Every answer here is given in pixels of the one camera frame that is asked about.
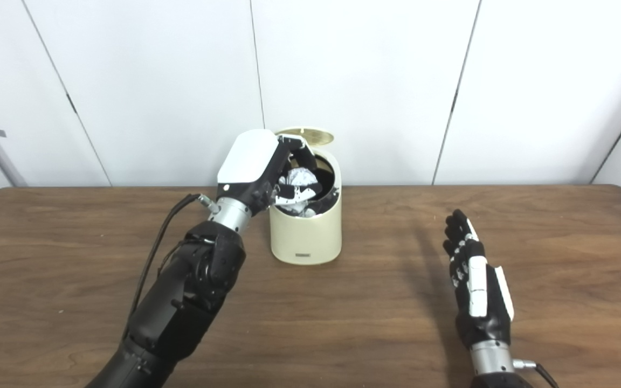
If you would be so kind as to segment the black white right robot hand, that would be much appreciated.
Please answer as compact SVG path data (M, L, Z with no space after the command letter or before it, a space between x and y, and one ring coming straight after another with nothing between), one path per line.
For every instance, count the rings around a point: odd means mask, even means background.
M455 290L459 339L466 347L484 341L510 344L514 307L503 268L488 262L485 246L461 209L455 209L445 221L442 246Z

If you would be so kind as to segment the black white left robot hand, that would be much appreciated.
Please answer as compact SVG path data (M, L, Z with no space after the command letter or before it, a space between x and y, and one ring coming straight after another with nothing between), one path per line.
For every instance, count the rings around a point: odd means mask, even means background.
M217 199L233 199L252 216L273 205L314 200L315 154L300 135L252 129L237 136L217 174Z

